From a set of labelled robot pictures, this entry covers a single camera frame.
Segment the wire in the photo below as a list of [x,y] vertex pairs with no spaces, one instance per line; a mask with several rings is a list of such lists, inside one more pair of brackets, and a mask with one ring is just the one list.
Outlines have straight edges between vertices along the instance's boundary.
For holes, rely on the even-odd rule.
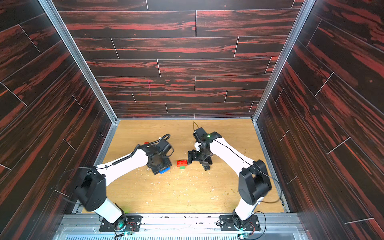
[[[67,172],[71,172],[71,171],[73,171],[73,170],[76,170],[76,169],[89,169],[89,170],[94,170],[94,168],[90,168],[90,167],[75,167],[75,168],[72,168],[72,169],[70,169],[70,170],[67,170],[67,171],[65,171],[65,172],[63,172],[63,173],[61,174],[60,178],[57,180],[56,186],[59,185],[59,182],[60,182],[60,180],[61,180],[61,178],[63,177],[64,174],[66,174]],[[67,202],[70,202],[70,203],[73,203],[73,204],[79,204],[79,206],[81,205],[81,203],[74,202],[74,201],[71,201],[71,200],[65,198],[63,194],[60,194],[60,195],[62,195],[62,196],[63,196],[63,199],[64,199],[65,201],[67,201]]]
[[132,225],[132,227],[133,227],[133,232],[135,231],[135,226],[134,225],[136,225],[136,223],[135,222],[129,222],[129,223],[127,223],[127,224],[131,224]]
[[195,124],[196,124],[197,128],[199,128],[199,126],[198,126],[198,124],[197,124],[197,123],[195,123],[195,122],[192,122],[193,131],[195,131],[195,130],[196,130],[196,129],[195,129]]
[[273,180],[274,180],[275,182],[277,182],[277,183],[279,184],[279,186],[280,186],[279,198],[278,198],[277,200],[275,200],[275,201],[273,201],[273,202],[266,202],[266,201],[261,201],[261,202],[264,202],[264,203],[267,203],[267,204],[274,204],[274,203],[277,203],[278,201],[280,201],[280,199],[281,199],[281,195],[283,194],[283,188],[281,187],[280,182],[279,182],[276,178],[274,178],[274,177],[270,177],[270,176],[268,176],[267,174],[263,173],[263,172],[260,171],[259,169],[256,169],[256,170],[259,171],[259,172],[261,172],[262,174],[266,175],[267,177],[273,179]]
[[249,224],[253,227],[253,230],[252,230],[252,233],[251,233],[251,235],[252,235],[252,234],[255,233],[255,226],[254,226],[251,222],[249,222]]
[[[222,144],[221,142],[218,142],[218,143],[220,143],[221,145],[223,145],[224,147],[226,147],[226,148],[228,148],[229,150],[232,151],[232,149],[230,149],[230,148],[227,147],[226,145]],[[236,156],[238,156],[241,160],[243,160],[245,163],[247,163],[249,166],[252,166],[252,165],[249,164],[247,161],[245,161],[244,159],[242,159],[239,155],[237,155],[234,151],[232,151],[232,152],[233,152]],[[269,177],[269,178],[273,179],[274,181],[276,181],[276,182],[279,184],[279,186],[280,186],[279,199],[277,199],[276,201],[273,201],[273,202],[265,202],[265,201],[261,201],[261,202],[264,202],[264,203],[267,203],[267,204],[274,204],[274,203],[277,203],[278,201],[280,201],[281,196],[283,195],[283,188],[281,187],[280,182],[279,182],[276,178],[274,178],[274,177],[270,177],[270,176],[268,176],[268,174],[263,173],[263,172],[260,171],[259,169],[257,169],[257,168],[255,168],[255,169],[256,169],[257,171],[259,171],[260,173],[262,173],[262,174],[266,175],[267,177]]]
[[263,233],[262,233],[260,236],[258,236],[257,238],[247,238],[247,240],[256,240],[256,239],[259,239],[259,238],[261,238],[261,237],[264,235],[264,233],[265,233],[265,231],[266,231],[266,217],[265,217],[265,214],[264,214],[263,212],[261,212],[261,211],[257,211],[257,212],[262,213],[262,214],[264,215],[264,219],[265,219],[265,228],[264,228],[264,231],[263,231]]

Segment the dark wood paneling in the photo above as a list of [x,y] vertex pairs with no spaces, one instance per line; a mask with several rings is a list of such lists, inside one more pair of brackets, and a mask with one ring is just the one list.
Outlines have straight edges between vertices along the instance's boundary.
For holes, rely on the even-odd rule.
[[299,37],[297,37],[297,40],[299,40],[304,46],[307,46],[320,21],[321,18],[311,12],[305,21],[304,26],[300,31]]
[[[295,180],[288,184],[289,190],[292,196],[294,196],[292,199],[295,201],[294,205],[297,207],[297,215],[299,216],[304,229],[309,230],[311,235],[316,237],[314,237],[313,240],[332,239],[332,237],[337,233],[335,228],[331,228],[329,230],[324,228],[324,221],[318,217],[316,209],[312,205],[313,201],[309,198],[309,196],[313,196],[313,192],[308,191],[307,195],[307,190],[304,189],[303,185],[301,184],[301,182],[304,182],[307,179],[310,178],[297,177]],[[316,201],[315,206],[319,206],[321,203],[321,201]],[[343,237],[346,237],[346,234],[344,231],[342,231],[342,228],[340,228],[340,232],[342,233]]]
[[0,84],[0,104],[2,106],[0,111],[1,132],[26,108],[26,106],[2,84]]
[[0,52],[0,81],[40,54],[19,25],[0,32]]
[[227,91],[227,94],[225,95],[225,102],[232,103],[259,101],[263,92],[264,89]]
[[71,54],[60,41],[3,81],[23,102],[30,105],[72,63]]
[[299,41],[296,41],[287,61],[313,95],[317,94],[332,74],[332,71]]
[[[94,121],[91,124],[91,127],[88,129],[88,132],[84,136],[80,146],[76,149],[75,154],[73,155],[71,161],[68,163],[68,166],[66,168],[66,171],[70,169],[74,169],[80,166],[85,167],[92,167],[96,157],[99,152],[94,152],[93,149],[96,148],[96,150],[101,147],[95,147],[98,144],[103,144],[104,139],[101,137],[100,131],[102,130],[102,122],[105,116],[105,112],[101,109]],[[80,169],[74,170],[72,172],[67,173],[66,178],[62,178],[58,184],[58,186],[55,188],[56,190],[72,196],[73,190],[76,184],[81,184],[82,179],[78,179],[79,173],[81,172]]]
[[195,118],[250,118],[253,113],[196,113]]
[[268,125],[268,129],[273,129],[277,140],[280,141],[282,137],[287,133],[289,127],[284,121],[284,118],[282,117],[280,111],[278,110],[272,96],[268,97],[265,104],[266,104],[266,109],[265,109],[264,122],[267,122],[267,121],[270,122]]
[[67,201],[64,196],[58,192],[52,191],[52,195],[41,213],[35,228],[28,236],[28,240],[33,239],[52,239],[56,234],[59,223],[63,218],[63,212]]
[[376,240],[384,239],[384,231],[379,227],[375,219],[369,219],[361,222],[354,222],[345,225],[353,232],[354,239]]
[[352,88],[384,111],[384,53],[322,21],[308,49]]
[[53,0],[58,11],[147,11],[145,0]]
[[249,112],[254,114],[256,112],[256,108],[258,105],[259,105],[259,101],[254,101],[251,105],[251,109],[249,110]]
[[59,12],[75,38],[195,36],[196,12]]
[[272,0],[272,1],[253,1],[253,0],[147,0],[150,11],[166,10],[236,10],[236,9],[266,9],[266,8],[290,8],[292,0]]
[[102,107],[98,99],[93,98],[93,101],[90,102],[87,108],[81,113],[71,131],[65,136],[65,140],[72,147],[78,149],[101,109]]
[[196,77],[196,90],[247,90],[264,89],[270,75]]
[[294,0],[292,8],[301,8],[303,3],[304,3],[304,0]]
[[300,169],[298,166],[302,164],[303,161],[305,161],[305,158],[303,157],[303,154],[301,153],[301,150],[299,149],[295,139],[292,137],[292,133],[289,131],[280,140],[280,142],[277,142],[276,144],[281,146],[283,153],[281,156],[283,158],[278,159],[278,164],[284,171],[284,178],[286,183],[288,183],[297,176],[296,171]]
[[268,67],[265,70],[264,74],[271,74],[272,73],[272,71],[275,68],[275,65],[276,65],[278,59],[279,59],[279,57],[271,57],[270,62],[268,64]]
[[126,78],[126,77],[98,77],[103,91],[188,91],[195,89],[195,78],[153,77],[153,78]]
[[341,230],[338,230],[338,225],[370,218],[370,213],[327,156],[316,139],[317,135],[307,126],[301,111],[290,101],[286,91],[282,92],[276,104],[303,157],[307,159],[296,173],[303,180],[301,184],[317,214],[322,218],[321,221],[328,221],[324,223],[328,231],[334,231],[341,236],[343,233],[338,232]]
[[0,230],[15,214],[81,112],[80,105],[71,97],[0,184]]
[[198,37],[289,34],[298,9],[197,11]]
[[162,76],[234,76],[264,74],[269,58],[159,60]]
[[109,132],[109,129],[111,128],[111,125],[112,125],[112,122],[111,122],[111,120],[109,119],[108,115],[107,115],[107,114],[104,114],[104,116],[103,116],[103,121],[102,121],[101,124],[100,124],[100,134],[101,134],[101,136],[104,138],[104,140],[105,140],[105,138],[107,137],[107,134],[108,134],[108,132]]
[[195,114],[150,114],[150,113],[132,113],[132,114],[122,114],[121,118],[194,118]]
[[131,91],[104,91],[109,102],[136,103]]
[[271,91],[271,96],[272,96],[272,98],[274,99],[275,102],[279,98],[280,93],[281,93],[282,90],[283,90],[283,88],[281,87],[280,81],[279,81],[279,79],[277,79],[277,81],[276,81],[276,83],[273,86],[272,91]]
[[70,67],[42,96],[28,106],[0,135],[0,163],[13,168],[43,129],[81,84],[82,73]]
[[248,113],[252,102],[244,103],[171,103],[168,113]]
[[384,114],[336,75],[330,77],[316,97],[384,172]]
[[239,37],[235,58],[279,56],[288,36]]
[[223,103],[225,94],[225,91],[133,92],[137,103]]
[[48,202],[53,187],[64,172],[75,150],[62,141],[38,179],[28,191],[23,202],[6,225],[0,237],[4,239],[27,239]]
[[297,77],[288,63],[285,63],[280,78],[283,79],[281,85],[284,87],[284,92],[304,117],[325,152],[329,152],[349,137]]
[[118,118],[132,113],[167,113],[164,103],[120,103],[109,101]]
[[96,95],[84,76],[80,76],[79,81],[80,84],[78,84],[73,96],[83,109],[87,109],[89,104],[96,98]]
[[314,13],[363,41],[384,50],[382,1],[321,0]]
[[273,129],[267,129],[267,127],[265,127],[265,129],[263,128],[261,130],[261,136],[264,140],[266,150],[267,150],[267,152],[271,158],[273,168],[276,172],[276,175],[280,179],[280,185],[282,187],[282,191],[284,193],[284,196],[290,196],[288,186],[287,186],[286,182],[282,180],[282,179],[284,179],[283,178],[283,171],[282,171],[282,169],[279,165],[279,161],[278,161],[278,159],[280,159],[280,156],[282,154],[282,150],[281,150],[280,145],[278,144],[278,140],[276,138],[276,135],[275,135]]
[[384,227],[384,174],[352,139],[329,155],[372,216]]
[[74,38],[84,58],[119,59],[110,38]]
[[90,60],[87,64],[96,76],[159,77],[156,60]]
[[30,19],[20,26],[41,53],[61,40],[46,14]]
[[0,5],[0,31],[43,14],[35,0],[3,0]]
[[0,182],[2,182],[4,178],[7,177],[7,175],[9,174],[9,171],[10,170],[8,168],[0,166]]
[[233,58],[231,38],[115,38],[120,59]]

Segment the white robot arm segment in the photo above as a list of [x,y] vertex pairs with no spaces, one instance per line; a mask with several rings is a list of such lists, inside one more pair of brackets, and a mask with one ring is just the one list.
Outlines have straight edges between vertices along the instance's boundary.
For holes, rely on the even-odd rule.
[[123,159],[128,155],[129,154],[121,158],[118,158],[116,160],[113,160],[111,162],[99,164],[96,166],[97,171],[100,174],[105,174],[106,186],[111,184],[113,181],[115,181],[119,177],[129,173],[130,171],[138,167],[145,166],[148,163],[148,156],[146,155],[146,153],[142,149],[138,149],[131,158],[127,159],[126,161],[120,162],[119,164],[112,165],[112,163],[120,159]]

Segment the black mounting plate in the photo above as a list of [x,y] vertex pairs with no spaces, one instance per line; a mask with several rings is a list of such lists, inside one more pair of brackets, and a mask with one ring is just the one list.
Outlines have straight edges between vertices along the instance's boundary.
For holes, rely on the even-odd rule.
[[[126,216],[126,220],[127,220],[127,223],[128,222],[134,222],[134,224],[127,224],[127,226],[125,227],[125,229],[121,232],[129,232],[129,231],[132,231],[133,230],[133,227],[132,225],[135,227],[135,232],[138,232],[140,230],[140,226],[141,226],[141,219],[142,219],[142,216]],[[101,225],[100,225],[100,229],[99,229],[100,232],[113,232],[113,227],[112,227],[112,224],[110,224],[107,220],[105,220],[105,218],[103,218],[103,220],[101,221]]]
[[[232,221],[232,214],[231,215],[220,215],[220,229],[222,231],[239,231],[235,228],[235,224]],[[255,231],[260,231],[260,223],[259,219],[256,215],[252,215],[250,221],[255,226]],[[249,225],[246,229],[243,231],[253,231],[253,227]]]

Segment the wooden floor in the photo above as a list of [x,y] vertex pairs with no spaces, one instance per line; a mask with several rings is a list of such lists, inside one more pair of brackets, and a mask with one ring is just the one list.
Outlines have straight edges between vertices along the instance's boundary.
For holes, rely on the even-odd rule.
[[[125,212],[139,213],[220,213],[232,212],[237,206],[238,177],[219,157],[213,156],[213,165],[204,171],[194,162],[184,170],[177,160],[186,160],[194,149],[193,120],[123,120],[120,122],[104,162],[130,153],[137,144],[157,140],[171,134],[168,140],[175,149],[170,157],[171,169],[153,175],[147,166],[135,169],[107,187],[108,198]],[[239,152],[254,160],[265,162],[255,129],[250,119],[195,120],[206,132],[221,134]],[[273,188],[265,201],[274,201],[278,193]],[[283,212],[279,202],[262,203],[256,210]]]

